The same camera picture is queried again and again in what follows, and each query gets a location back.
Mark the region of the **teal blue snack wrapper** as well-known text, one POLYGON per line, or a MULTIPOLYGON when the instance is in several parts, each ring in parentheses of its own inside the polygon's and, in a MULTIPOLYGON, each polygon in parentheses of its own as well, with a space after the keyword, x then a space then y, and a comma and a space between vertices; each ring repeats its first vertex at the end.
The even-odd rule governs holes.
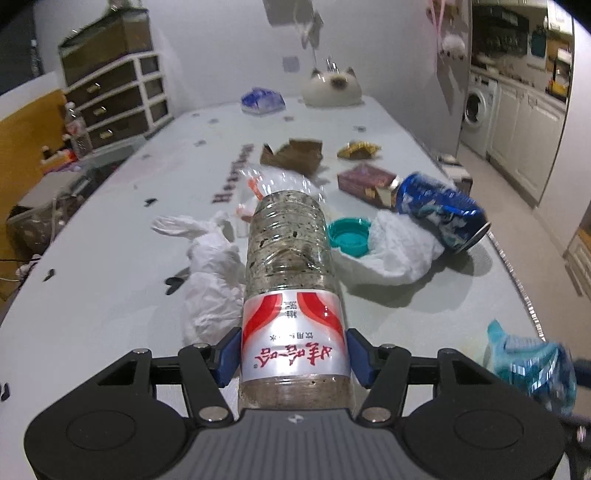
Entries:
POLYGON ((569 415, 577 394, 570 352, 560 343, 507 333, 494 320, 487 329, 484 366, 547 410, 569 415))

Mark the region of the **white plastic bag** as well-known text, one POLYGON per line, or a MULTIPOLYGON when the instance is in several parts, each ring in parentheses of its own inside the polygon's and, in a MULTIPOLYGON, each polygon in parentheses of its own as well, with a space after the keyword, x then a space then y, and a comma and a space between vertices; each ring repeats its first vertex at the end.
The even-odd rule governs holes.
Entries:
POLYGON ((242 322, 245 298, 245 264, 235 244, 235 230, 228 213, 211 219, 159 216, 152 230, 189 242, 188 277, 183 283, 182 330, 184 342, 215 344, 242 322))

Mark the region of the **white fluffy towel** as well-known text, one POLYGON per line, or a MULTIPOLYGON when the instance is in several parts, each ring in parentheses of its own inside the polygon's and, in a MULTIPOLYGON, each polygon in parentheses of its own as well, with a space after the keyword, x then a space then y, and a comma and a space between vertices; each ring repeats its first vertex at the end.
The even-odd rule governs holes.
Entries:
POLYGON ((332 247, 342 282, 353 285, 400 286, 422 279, 444 253, 436 236, 409 215, 388 210, 370 222, 369 251, 359 258, 332 247))

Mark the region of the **blue soda can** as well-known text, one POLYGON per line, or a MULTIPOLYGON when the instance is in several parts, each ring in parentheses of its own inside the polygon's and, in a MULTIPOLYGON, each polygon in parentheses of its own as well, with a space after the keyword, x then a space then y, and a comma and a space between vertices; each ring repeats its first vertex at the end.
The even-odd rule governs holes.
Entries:
POLYGON ((436 228, 444 247, 454 253, 472 248, 491 227, 486 211, 470 196, 420 172, 401 183, 396 211, 436 228))

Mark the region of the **clear bottle red label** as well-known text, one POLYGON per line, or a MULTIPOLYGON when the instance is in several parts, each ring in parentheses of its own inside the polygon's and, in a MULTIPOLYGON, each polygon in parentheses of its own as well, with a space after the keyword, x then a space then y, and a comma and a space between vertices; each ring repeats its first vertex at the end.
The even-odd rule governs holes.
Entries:
POLYGON ((259 202, 245 281, 240 405, 351 408, 342 290, 314 198, 280 191, 259 202))

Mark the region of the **teal plastic lid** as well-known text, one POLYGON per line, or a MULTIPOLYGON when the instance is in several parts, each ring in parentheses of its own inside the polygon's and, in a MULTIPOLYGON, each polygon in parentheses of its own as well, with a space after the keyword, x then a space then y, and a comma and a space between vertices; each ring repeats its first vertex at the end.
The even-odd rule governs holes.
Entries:
POLYGON ((369 252, 370 221, 346 217, 335 220, 327 228, 329 245, 342 253, 361 258, 369 252))

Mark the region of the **grey box on side table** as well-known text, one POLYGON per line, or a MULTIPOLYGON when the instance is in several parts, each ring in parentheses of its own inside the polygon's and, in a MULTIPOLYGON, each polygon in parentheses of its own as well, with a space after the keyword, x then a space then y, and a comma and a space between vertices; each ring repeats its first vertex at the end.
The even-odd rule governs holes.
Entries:
POLYGON ((6 220, 11 245, 42 255, 96 184, 82 172, 51 172, 16 203, 6 220))

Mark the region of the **maroon snack box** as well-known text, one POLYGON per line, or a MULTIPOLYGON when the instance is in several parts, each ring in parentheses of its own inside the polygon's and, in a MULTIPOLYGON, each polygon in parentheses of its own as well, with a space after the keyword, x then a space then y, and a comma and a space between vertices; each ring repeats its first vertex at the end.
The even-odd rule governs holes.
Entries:
POLYGON ((394 208, 400 184, 398 175, 370 164, 338 174, 339 190, 380 209, 394 208))

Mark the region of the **clear zip bag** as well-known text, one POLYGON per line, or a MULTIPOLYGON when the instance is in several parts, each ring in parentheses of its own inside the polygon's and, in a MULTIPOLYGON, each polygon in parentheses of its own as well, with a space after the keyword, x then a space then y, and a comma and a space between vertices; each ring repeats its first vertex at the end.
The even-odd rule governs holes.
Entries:
POLYGON ((325 192, 300 173, 266 165, 246 163, 238 170, 235 189, 235 233, 249 236, 252 215, 260 200, 280 191, 298 191, 314 198, 325 207, 325 192))

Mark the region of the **water bottle by cabinet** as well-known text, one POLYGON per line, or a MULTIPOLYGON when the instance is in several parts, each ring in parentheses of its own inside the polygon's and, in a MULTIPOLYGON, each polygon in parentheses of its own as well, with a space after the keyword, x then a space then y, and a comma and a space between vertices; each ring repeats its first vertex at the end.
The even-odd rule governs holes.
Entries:
POLYGON ((86 123, 74 102, 67 102, 65 104, 64 124, 77 158, 83 159, 91 154, 93 147, 86 123))

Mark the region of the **gold foil wrapper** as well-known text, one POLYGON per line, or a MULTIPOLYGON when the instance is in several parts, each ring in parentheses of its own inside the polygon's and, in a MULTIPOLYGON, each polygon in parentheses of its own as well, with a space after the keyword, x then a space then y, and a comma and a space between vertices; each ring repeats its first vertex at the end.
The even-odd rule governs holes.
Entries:
POLYGON ((369 160, 376 157, 377 153, 381 151, 381 147, 377 144, 367 141, 349 142, 345 147, 342 147, 337 156, 348 160, 369 160))

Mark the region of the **white kitchen cabinets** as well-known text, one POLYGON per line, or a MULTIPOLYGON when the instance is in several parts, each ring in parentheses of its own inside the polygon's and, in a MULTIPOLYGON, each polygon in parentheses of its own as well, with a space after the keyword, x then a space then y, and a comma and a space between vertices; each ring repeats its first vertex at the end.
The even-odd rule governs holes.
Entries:
POLYGON ((488 155, 537 204, 556 159, 566 105, 518 84, 499 83, 488 155))

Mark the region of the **white washing machine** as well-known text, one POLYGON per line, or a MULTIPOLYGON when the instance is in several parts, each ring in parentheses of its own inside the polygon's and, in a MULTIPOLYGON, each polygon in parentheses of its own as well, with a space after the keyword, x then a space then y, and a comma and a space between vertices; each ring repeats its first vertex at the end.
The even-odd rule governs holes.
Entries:
POLYGON ((498 91, 496 80, 470 73, 460 141, 482 158, 486 157, 491 142, 498 91))

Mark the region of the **brown torn cardboard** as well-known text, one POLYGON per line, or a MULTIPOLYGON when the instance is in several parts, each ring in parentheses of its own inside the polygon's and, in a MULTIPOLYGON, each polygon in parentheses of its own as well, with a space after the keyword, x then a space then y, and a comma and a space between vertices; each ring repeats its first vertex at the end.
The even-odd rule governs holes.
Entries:
POLYGON ((311 139, 290 139, 287 144, 273 151, 264 144, 259 163, 289 170, 311 178, 322 162, 322 141, 311 139))

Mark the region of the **white drawer cabinet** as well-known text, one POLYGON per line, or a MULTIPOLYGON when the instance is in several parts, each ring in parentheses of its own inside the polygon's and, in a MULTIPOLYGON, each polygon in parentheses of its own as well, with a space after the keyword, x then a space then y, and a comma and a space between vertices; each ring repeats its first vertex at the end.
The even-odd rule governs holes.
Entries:
POLYGON ((129 54, 65 89, 100 149, 142 136, 148 138, 172 119, 159 55, 129 54))

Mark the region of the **blue tissue pack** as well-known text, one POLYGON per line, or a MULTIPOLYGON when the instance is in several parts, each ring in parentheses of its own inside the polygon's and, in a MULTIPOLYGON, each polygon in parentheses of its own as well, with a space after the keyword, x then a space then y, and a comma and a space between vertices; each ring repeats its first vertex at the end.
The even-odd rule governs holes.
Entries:
POLYGON ((279 92, 260 87, 252 88, 240 99, 242 111, 250 115, 267 115, 283 111, 286 102, 279 92))

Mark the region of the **white cat ceramic figure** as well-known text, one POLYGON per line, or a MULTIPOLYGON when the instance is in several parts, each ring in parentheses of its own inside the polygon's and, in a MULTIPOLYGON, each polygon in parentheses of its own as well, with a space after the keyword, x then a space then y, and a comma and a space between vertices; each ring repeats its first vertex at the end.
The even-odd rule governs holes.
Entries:
POLYGON ((353 68, 325 72, 314 69, 301 96, 311 108, 338 108, 360 104, 363 93, 353 68))

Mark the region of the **glass terrarium tank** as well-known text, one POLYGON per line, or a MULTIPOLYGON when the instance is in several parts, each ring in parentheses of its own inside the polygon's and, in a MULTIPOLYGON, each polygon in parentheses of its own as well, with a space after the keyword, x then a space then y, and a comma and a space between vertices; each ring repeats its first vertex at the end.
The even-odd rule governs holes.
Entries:
POLYGON ((111 10, 58 46, 67 86, 128 54, 152 49, 148 10, 131 7, 111 10))

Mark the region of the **fluffy sheep wall toy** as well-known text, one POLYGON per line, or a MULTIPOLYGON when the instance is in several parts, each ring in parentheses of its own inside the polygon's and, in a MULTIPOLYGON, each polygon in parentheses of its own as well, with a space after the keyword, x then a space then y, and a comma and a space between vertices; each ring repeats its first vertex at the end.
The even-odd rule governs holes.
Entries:
POLYGON ((440 55, 454 60, 463 60, 467 47, 460 35, 447 34, 441 41, 440 55))

